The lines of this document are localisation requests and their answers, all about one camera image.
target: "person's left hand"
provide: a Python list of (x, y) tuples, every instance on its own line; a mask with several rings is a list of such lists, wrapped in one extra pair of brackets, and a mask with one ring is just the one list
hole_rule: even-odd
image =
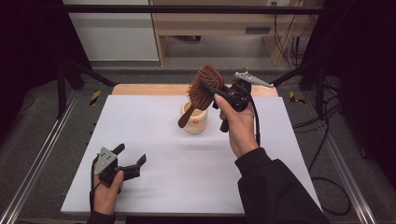
[(104, 183), (101, 183), (99, 175), (94, 176), (93, 185), (97, 186), (97, 188), (93, 199), (93, 210), (98, 213), (113, 216), (118, 191), (123, 182), (123, 176), (123, 171), (118, 171), (110, 188), (104, 185)]

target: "wooden hairbrush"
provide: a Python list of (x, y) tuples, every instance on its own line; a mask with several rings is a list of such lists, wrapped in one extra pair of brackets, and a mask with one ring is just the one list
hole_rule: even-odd
[(200, 83), (204, 82), (214, 89), (221, 90), (224, 86), (224, 79), (220, 73), (210, 65), (199, 70), (194, 80), (187, 90), (190, 108), (178, 120), (178, 127), (184, 128), (191, 117), (194, 109), (206, 110), (213, 102), (213, 94), (200, 87)]

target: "hand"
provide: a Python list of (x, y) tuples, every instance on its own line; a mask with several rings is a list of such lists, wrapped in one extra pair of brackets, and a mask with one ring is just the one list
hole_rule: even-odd
[(97, 188), (93, 199), (93, 210), (98, 213), (113, 216), (118, 191), (123, 182), (123, 176), (123, 171), (118, 171), (110, 188), (104, 185), (104, 183), (101, 183), (99, 175), (94, 176), (93, 184), (97, 186)]
[(247, 108), (238, 113), (221, 96), (215, 94), (215, 100), (220, 111), (220, 118), (227, 119), (229, 123), (230, 146), (237, 158), (259, 145), (254, 137), (254, 113), (251, 103)]

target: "yellow and black tape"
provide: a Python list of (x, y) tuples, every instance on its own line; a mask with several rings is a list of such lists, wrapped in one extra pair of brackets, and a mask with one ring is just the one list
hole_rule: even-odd
[(302, 105), (305, 104), (305, 100), (296, 99), (296, 97), (294, 96), (294, 92), (293, 91), (289, 92), (289, 96), (290, 96), (290, 101), (292, 103), (298, 103), (298, 104), (302, 104)]
[(98, 98), (99, 98), (100, 92), (101, 92), (101, 91), (95, 91), (95, 92), (93, 93), (93, 96), (92, 96), (92, 98), (91, 98), (90, 105), (95, 105), (95, 104), (96, 104), (96, 101), (97, 101)]

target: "sleeve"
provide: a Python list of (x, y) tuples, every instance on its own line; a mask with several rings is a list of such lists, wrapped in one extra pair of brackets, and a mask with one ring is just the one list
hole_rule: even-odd
[(88, 218), (87, 224), (113, 224), (115, 221), (115, 216), (92, 211), (90, 217)]
[(304, 186), (280, 160), (272, 161), (262, 147), (235, 161), (248, 224), (330, 223)]

